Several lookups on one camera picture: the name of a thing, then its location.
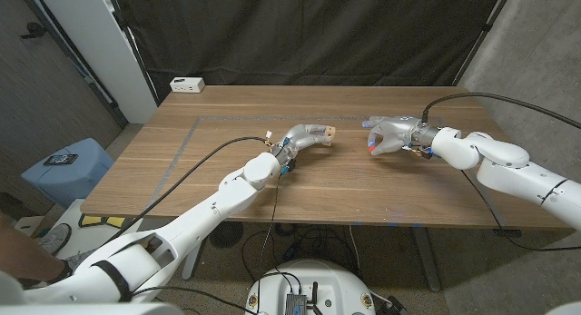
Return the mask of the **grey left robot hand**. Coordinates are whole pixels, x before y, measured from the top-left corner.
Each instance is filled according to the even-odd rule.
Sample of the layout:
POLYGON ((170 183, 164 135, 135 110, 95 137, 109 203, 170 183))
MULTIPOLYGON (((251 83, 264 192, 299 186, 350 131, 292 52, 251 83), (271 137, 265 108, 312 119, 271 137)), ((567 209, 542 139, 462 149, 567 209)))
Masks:
POLYGON ((297 124, 272 147, 271 153, 281 167, 295 159, 298 152, 312 146, 322 144, 330 146, 335 136, 336 128, 322 124, 297 124))

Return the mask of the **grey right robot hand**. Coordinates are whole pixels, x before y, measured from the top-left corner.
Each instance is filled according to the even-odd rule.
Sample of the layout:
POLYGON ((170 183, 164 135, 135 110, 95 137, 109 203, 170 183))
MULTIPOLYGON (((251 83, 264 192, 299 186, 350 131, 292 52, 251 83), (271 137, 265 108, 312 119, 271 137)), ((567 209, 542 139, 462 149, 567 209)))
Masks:
POLYGON ((431 145, 440 131, 437 126, 410 116, 371 116, 362 126, 369 129, 368 150, 373 156, 405 150, 429 159, 431 145))

